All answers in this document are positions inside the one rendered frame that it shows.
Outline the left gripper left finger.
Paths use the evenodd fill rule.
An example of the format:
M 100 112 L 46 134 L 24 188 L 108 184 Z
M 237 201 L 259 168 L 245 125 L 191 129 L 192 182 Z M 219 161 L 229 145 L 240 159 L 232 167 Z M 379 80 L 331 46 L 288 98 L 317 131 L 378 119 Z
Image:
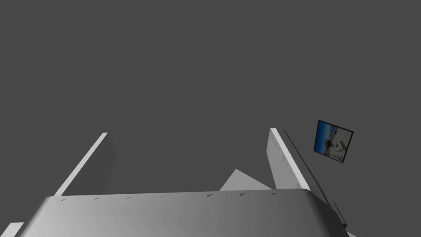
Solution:
M 54 196 L 104 194 L 116 156 L 112 136 L 102 133 L 59 175 L 54 184 Z

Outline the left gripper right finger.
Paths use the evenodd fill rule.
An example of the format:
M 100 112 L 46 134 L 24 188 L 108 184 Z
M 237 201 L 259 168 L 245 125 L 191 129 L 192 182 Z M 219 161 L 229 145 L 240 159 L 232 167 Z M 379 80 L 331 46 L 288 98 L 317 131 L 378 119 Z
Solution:
M 284 129 L 270 128 L 266 154 L 277 189 L 307 189 L 329 204 L 326 194 Z

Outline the framed blue wall picture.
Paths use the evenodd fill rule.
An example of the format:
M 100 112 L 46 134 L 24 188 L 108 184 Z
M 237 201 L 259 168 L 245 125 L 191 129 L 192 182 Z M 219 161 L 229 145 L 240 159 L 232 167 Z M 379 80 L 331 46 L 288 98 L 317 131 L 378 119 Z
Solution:
M 318 120 L 313 151 L 344 163 L 353 131 Z

